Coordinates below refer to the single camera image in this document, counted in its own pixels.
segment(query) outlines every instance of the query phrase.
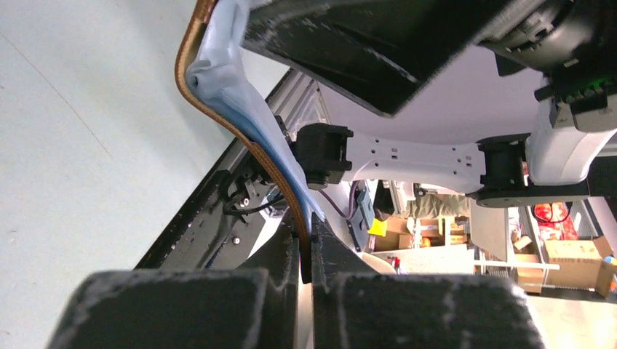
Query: storage box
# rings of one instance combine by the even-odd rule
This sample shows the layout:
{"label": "storage box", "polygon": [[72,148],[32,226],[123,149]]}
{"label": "storage box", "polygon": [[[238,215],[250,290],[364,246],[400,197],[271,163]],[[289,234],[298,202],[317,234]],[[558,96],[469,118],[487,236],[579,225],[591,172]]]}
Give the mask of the storage box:
{"label": "storage box", "polygon": [[610,281],[617,267],[602,259],[612,252],[606,238],[593,241],[545,241],[550,264],[559,270],[549,271],[548,284],[577,289],[595,289],[608,296]]}
{"label": "storage box", "polygon": [[399,249],[410,249],[413,245],[413,238],[410,234],[399,235]]}
{"label": "storage box", "polygon": [[467,235],[452,235],[450,236],[451,245],[460,245],[467,243]]}
{"label": "storage box", "polygon": [[[535,254],[516,254],[516,258],[518,262],[540,262]],[[517,268],[517,283],[526,292],[540,293],[544,283],[544,272],[536,268]]]}
{"label": "storage box", "polygon": [[375,237],[375,251],[394,251],[399,249],[399,237],[407,235],[411,237],[407,229],[407,220],[399,217],[390,217],[385,236]]}

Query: purple cable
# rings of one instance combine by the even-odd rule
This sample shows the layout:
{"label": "purple cable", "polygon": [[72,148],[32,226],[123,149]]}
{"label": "purple cable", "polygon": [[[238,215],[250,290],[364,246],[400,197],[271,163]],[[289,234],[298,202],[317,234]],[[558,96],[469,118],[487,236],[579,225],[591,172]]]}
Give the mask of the purple cable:
{"label": "purple cable", "polygon": [[351,190],[349,191],[349,206],[347,206],[347,214],[343,213],[343,210],[341,210],[338,205],[334,202],[334,200],[332,200],[332,198],[330,198],[329,195],[326,194],[326,192],[324,192],[323,190],[319,190],[319,192],[326,198],[326,200],[328,200],[328,202],[330,202],[330,205],[332,205],[332,207],[334,207],[334,209],[336,210],[336,212],[342,217],[345,218],[346,220],[350,220],[351,216],[354,215],[354,208],[356,205],[354,205],[354,193],[356,192],[356,188],[358,188],[358,181],[355,181],[351,184]]}

